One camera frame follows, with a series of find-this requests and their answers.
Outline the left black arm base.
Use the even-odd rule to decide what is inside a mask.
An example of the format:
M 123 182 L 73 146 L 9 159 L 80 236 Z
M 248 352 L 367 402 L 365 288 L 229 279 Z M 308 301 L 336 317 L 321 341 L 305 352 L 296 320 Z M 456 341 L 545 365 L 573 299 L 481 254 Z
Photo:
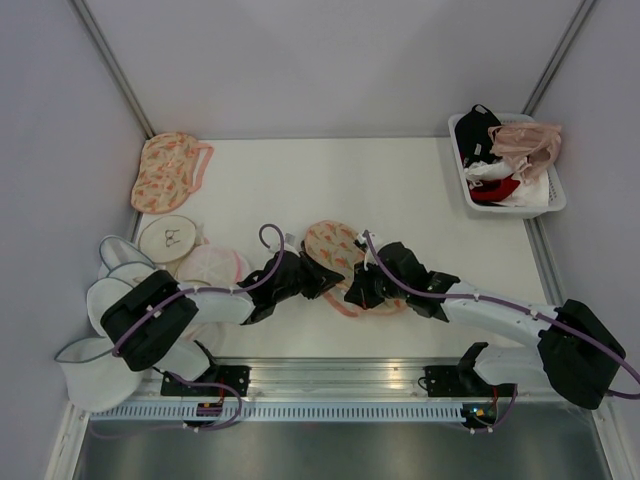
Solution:
M 198 386 L 186 385 L 169 373 L 163 374 L 160 394 L 164 397 L 219 397 L 230 393 L 218 387 L 204 386 L 204 383 L 219 383 L 234 389 L 241 397 L 247 395 L 250 383 L 250 368 L 245 365 L 217 365 L 209 367 L 195 380 Z

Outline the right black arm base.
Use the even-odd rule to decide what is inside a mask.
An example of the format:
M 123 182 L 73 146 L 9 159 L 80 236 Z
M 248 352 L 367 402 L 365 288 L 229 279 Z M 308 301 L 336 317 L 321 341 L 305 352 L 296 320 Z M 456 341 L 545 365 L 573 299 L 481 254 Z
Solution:
M 463 384 L 457 367 L 452 365 L 425 366 L 421 384 L 428 396 L 433 398 L 472 396 L 472 390 Z

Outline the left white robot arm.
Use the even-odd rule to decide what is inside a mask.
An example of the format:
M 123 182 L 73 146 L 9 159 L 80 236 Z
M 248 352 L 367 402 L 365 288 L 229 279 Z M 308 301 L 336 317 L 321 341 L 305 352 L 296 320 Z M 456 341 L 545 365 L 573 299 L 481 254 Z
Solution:
M 157 271 L 110 306 L 100 325 L 112 353 L 134 372 L 160 362 L 195 322 L 249 326 L 292 297 L 315 300 L 345 277 L 304 252 L 276 253 L 234 287 L 188 287 Z

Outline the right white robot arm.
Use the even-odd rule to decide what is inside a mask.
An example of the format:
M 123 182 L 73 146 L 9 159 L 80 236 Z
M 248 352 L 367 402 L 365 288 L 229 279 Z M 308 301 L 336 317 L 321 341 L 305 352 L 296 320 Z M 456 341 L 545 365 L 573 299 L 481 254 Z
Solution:
M 455 275 L 430 271 L 400 242 L 377 245 L 359 236 L 364 258 L 354 267 L 346 302 L 373 309 L 401 300 L 421 317 L 482 329 L 515 342 L 512 348 L 474 343 L 456 369 L 459 388 L 478 395 L 513 384 L 552 389 L 575 406 L 595 410 L 626 353 L 584 303 L 532 304 L 483 291 Z

